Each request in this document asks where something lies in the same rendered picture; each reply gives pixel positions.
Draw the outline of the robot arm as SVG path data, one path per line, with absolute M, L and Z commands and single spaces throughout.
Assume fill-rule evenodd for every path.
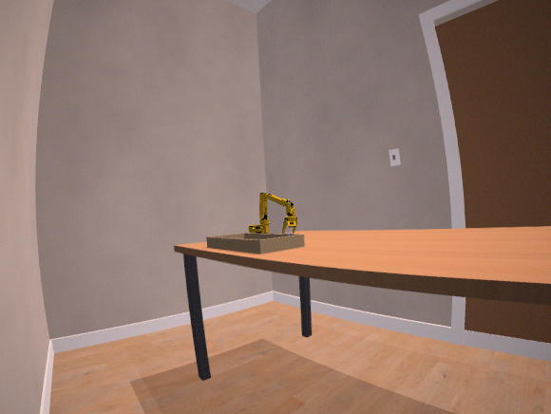
M 287 216 L 295 216 L 294 204 L 290 202 L 288 199 L 278 198 L 268 193 L 260 193 L 260 202 L 259 202 L 260 225 L 251 225 L 250 226 L 251 234 L 256 234 L 256 233 L 268 234 L 269 233 L 269 219 L 267 219 L 268 217 L 267 199 L 286 207 Z

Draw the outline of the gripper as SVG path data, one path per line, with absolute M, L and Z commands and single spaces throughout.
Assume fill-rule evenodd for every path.
M 293 234 L 294 234 L 295 233 L 295 228 L 296 228 L 295 226 L 297 225 L 297 216 L 285 216 L 283 229 L 282 229 L 283 234 L 284 234 L 284 231 L 285 231 L 287 225 L 288 225 L 288 227 L 293 227 Z

